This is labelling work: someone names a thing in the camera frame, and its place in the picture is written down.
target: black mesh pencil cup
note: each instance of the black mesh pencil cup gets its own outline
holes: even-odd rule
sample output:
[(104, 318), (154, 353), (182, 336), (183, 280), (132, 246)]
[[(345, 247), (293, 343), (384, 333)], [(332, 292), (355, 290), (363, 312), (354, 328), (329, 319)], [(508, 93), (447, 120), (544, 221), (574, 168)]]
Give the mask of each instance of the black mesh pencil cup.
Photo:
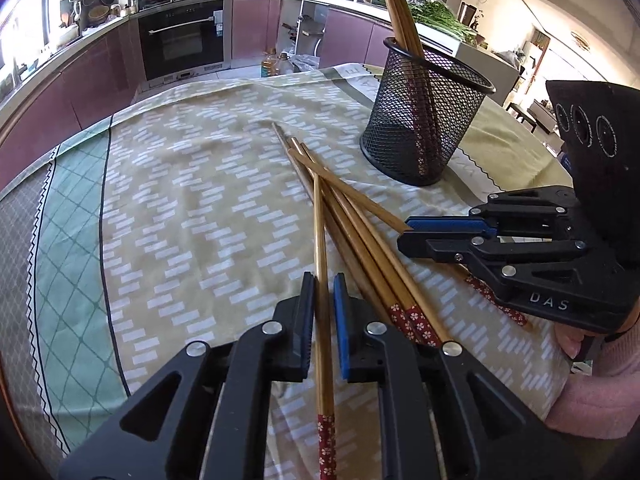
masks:
[(428, 186), (442, 171), (494, 85), (461, 61), (429, 47), (424, 59), (394, 38), (369, 124), (360, 137), (367, 160), (411, 186)]

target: table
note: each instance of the table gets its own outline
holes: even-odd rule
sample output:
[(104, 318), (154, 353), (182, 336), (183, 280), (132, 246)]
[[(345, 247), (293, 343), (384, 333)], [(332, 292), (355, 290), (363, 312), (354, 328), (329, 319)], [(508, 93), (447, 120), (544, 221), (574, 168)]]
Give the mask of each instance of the table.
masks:
[(531, 114), (529, 114), (526, 110), (523, 110), (516, 103), (509, 103), (509, 105), (507, 106), (507, 111), (509, 111), (511, 109), (513, 109), (516, 112), (516, 120), (517, 121), (520, 121), (520, 119), (522, 119), (522, 121), (520, 121), (520, 122), (526, 121), (527, 123), (529, 123), (532, 126), (532, 129), (531, 129), (532, 133), (536, 129), (536, 126), (542, 126), (542, 124), (537, 122), (535, 120), (535, 118)]
[[(0, 192), (2, 371), (52, 475), (185, 344), (231, 342), (300, 290), (314, 267), (313, 213), (273, 122), (402, 218), (466, 215), (501, 189), (570, 185), (490, 99), (440, 182), (391, 180), (358, 145), (381, 73), (345, 64), (171, 88), (66, 140)], [(394, 248), (396, 233), (382, 232)], [(328, 246), (332, 278), (345, 268)], [(400, 257), (452, 335), (544, 418), (569, 373), (551, 323), (532, 320), (527, 332), (442, 266)], [(348, 289), (357, 294), (350, 279)], [(267, 477), (318, 473), (313, 376), (273, 386)], [(376, 397), (336, 372), (344, 478), (380, 477)]]

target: human hand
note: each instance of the human hand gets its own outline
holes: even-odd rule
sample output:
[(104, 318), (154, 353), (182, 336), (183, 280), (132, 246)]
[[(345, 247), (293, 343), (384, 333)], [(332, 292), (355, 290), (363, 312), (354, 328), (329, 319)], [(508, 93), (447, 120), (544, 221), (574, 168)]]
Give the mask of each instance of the human hand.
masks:
[[(640, 316), (640, 300), (636, 301), (633, 310), (626, 318), (624, 324), (618, 329), (618, 333), (626, 332), (638, 321), (638, 317)], [(560, 345), (560, 348), (564, 350), (564, 353), (567, 354), (571, 359), (578, 355), (580, 351), (580, 346), (582, 345), (582, 340), (585, 336), (599, 336), (602, 334), (597, 334), (595, 332), (590, 332), (588, 330), (582, 330), (581, 328), (576, 328), (573, 326), (567, 326), (559, 323), (555, 323), (554, 331), (556, 333), (556, 340)]]

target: oven handle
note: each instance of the oven handle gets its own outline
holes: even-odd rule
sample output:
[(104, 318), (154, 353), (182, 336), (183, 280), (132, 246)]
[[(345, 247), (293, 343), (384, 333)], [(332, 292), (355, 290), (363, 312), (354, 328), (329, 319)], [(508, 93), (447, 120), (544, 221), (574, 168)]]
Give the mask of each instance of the oven handle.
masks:
[(184, 27), (185, 25), (193, 25), (193, 23), (213, 22), (214, 20), (215, 20), (214, 16), (209, 16), (208, 18), (204, 18), (204, 20), (194, 20), (193, 22), (178, 23), (178, 25), (172, 25), (171, 27), (159, 28), (158, 30), (150, 30), (148, 32), (148, 34), (151, 36), (152, 34), (157, 34), (158, 32), (163, 32), (163, 31), (169, 30), (171, 28)]

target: chopstick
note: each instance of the chopstick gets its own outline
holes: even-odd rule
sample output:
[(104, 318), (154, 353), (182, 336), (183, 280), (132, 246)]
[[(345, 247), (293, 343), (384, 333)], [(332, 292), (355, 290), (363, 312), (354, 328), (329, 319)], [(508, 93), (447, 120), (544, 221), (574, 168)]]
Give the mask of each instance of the chopstick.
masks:
[(392, 227), (399, 233), (411, 230), (411, 228), (407, 224), (405, 224), (401, 219), (399, 219), (397, 216), (391, 214), (382, 206), (379, 206), (378, 204), (373, 202), (373, 200), (370, 199), (368, 196), (364, 195), (363, 193), (349, 186), (349, 184), (341, 181), (333, 173), (331, 173), (330, 171), (323, 168), (320, 164), (308, 158), (308, 156), (302, 155), (301, 153), (296, 152), (295, 150), (289, 150), (289, 153), (297, 161), (301, 162), (306, 167), (308, 167), (309, 170), (319, 174), (332, 187), (339, 189), (345, 195), (349, 196), (350, 198), (353, 198), (353, 200), (357, 202), (359, 205), (361, 205), (363, 208), (372, 212), (374, 215), (380, 218), (385, 224), (389, 225), (389, 227)]
[[(309, 152), (308, 148), (304, 144), (300, 144), (297, 139), (292, 138), (297, 150), (304, 153), (309, 160), (313, 159), (313, 155)], [(360, 233), (357, 231), (353, 223), (351, 223), (349, 216), (342, 208), (338, 199), (332, 192), (325, 194), (325, 200), (328, 203), (334, 218), (337, 220), (338, 225), (343, 230), (347, 240), (351, 243), (353, 252), (358, 257), (360, 264), (362, 265), (365, 273), (369, 277), (374, 288), (380, 295), (388, 317), (393, 325), (400, 330), (410, 341), (423, 342), (423, 338), (419, 333), (414, 332), (414, 328), (404, 313), (404, 309), (401, 307), (400, 299), (396, 296), (395, 291), (389, 285), (388, 276), (385, 276), (378, 266), (377, 261), (372, 257), (369, 252), (369, 248), (362, 240)]]
[[(309, 196), (309, 199), (313, 201), (314, 200), (313, 183), (312, 183), (312, 177), (309, 171), (302, 164), (300, 164), (295, 158), (290, 156), (288, 152), (290, 146), (289, 146), (289, 143), (287, 142), (286, 137), (284, 136), (284, 132), (282, 131), (282, 129), (275, 123), (273, 123), (273, 129), (276, 132), (276, 135), (278, 136), (280, 143), (285, 149), (285, 152), (287, 153), (287, 156), (289, 157), (289, 160), (293, 165), (293, 168), (296, 171), (296, 174), (300, 182), (302, 183), (302, 186), (305, 188), (306, 193)], [(324, 204), (324, 211), (325, 211), (324, 222), (327, 230), (329, 231), (329, 236), (334, 241), (334, 244), (338, 249), (338, 253), (340, 254), (340, 257), (342, 258), (342, 260), (344, 261), (347, 267), (347, 270), (349, 271), (349, 274), (351, 275), (351, 278), (353, 279), (353, 281), (356, 283), (356, 286), (358, 287), (358, 290), (362, 294), (362, 297), (371, 306), (373, 306), (373, 308), (375, 309), (381, 321), (387, 324), (390, 324), (391, 320), (382, 304), (382, 300), (380, 299), (376, 289), (371, 285), (371, 282), (369, 281), (368, 276), (360, 266), (360, 262), (357, 259), (356, 255), (353, 253), (353, 250), (349, 245), (347, 238), (345, 238), (344, 235), (342, 234), (342, 231), (338, 227), (338, 224), (336, 223), (332, 213), (329, 211), (328, 206), (326, 204)]]
[(382, 237), (382, 235), (377, 231), (377, 229), (369, 221), (369, 219), (364, 214), (364, 212), (360, 208), (358, 208), (357, 205), (353, 203), (351, 203), (351, 205), (355, 209), (357, 215), (362, 220), (362, 223), (365, 225), (365, 227), (368, 229), (371, 235), (376, 239), (376, 242), (380, 245), (380, 248), (382, 249), (383, 253), (385, 253), (385, 256), (391, 262), (394, 269), (402, 279), (402, 282), (404, 283), (406, 288), (409, 290), (409, 293), (414, 297), (415, 303), (417, 303), (417, 306), (420, 308), (419, 313), (416, 312), (415, 310), (410, 311), (410, 317), (413, 317), (412, 314), (417, 315), (417, 319), (415, 320), (415, 322), (417, 323), (427, 322), (428, 325), (430, 325), (430, 327), (433, 328), (435, 335), (441, 342), (449, 341), (451, 339), (451, 336), (449, 335), (449, 331), (440, 322), (440, 318), (438, 317), (438, 314), (436, 313), (434, 307), (424, 297), (424, 294), (420, 290), (420, 287), (418, 286), (418, 284), (415, 282), (414, 277), (409, 273), (408, 270), (406, 270), (406, 267), (402, 264), (398, 256), (393, 252), (391, 247), (389, 247), (389, 245), (386, 243), (386, 240)]
[(334, 372), (331, 356), (329, 281), (322, 213), (322, 180), (314, 177), (314, 261), (316, 263), (316, 387), (318, 389), (318, 460), (321, 477), (335, 477)]
[(498, 304), (495, 299), (495, 294), (489, 288), (489, 286), (482, 280), (479, 280), (478, 278), (473, 276), (465, 266), (458, 264), (456, 266), (453, 266), (453, 270), (455, 275), (464, 280), (468, 285), (471, 285), (476, 291), (484, 296), (487, 301), (492, 303), (495, 308), (504, 312), (516, 325), (522, 327), (527, 332), (533, 331), (533, 324), (529, 321), (529, 318), (527, 318), (527, 316), (525, 316), (521, 312), (518, 312), (517, 310), (509, 308), (508, 306), (501, 306), (500, 304)]
[(319, 413), (334, 414), (334, 380), (331, 366), (331, 319), (329, 316), (329, 281), (326, 270), (326, 241), (322, 212), (322, 180), (314, 178), (314, 261), (318, 280), (316, 303), (316, 377), (318, 378)]
[(422, 43), (406, 0), (385, 0), (396, 41), (415, 56), (424, 57)]
[[(302, 149), (310, 160), (320, 164), (304, 144), (302, 144)], [(414, 328), (415, 333), (420, 336), (418, 341), (422, 339), (420, 342), (430, 346), (440, 346), (443, 341), (448, 341), (450, 339), (449, 333), (440, 323), (435, 310), (426, 301), (414, 279), (388, 246), (386, 240), (383, 240), (354, 201), (338, 190), (332, 189), (332, 193), (378, 264), (383, 276), (386, 277), (396, 298), (398, 298), (398, 303), (405, 312), (405, 317)], [(435, 320), (434, 325), (437, 330), (430, 323), (430, 319)]]

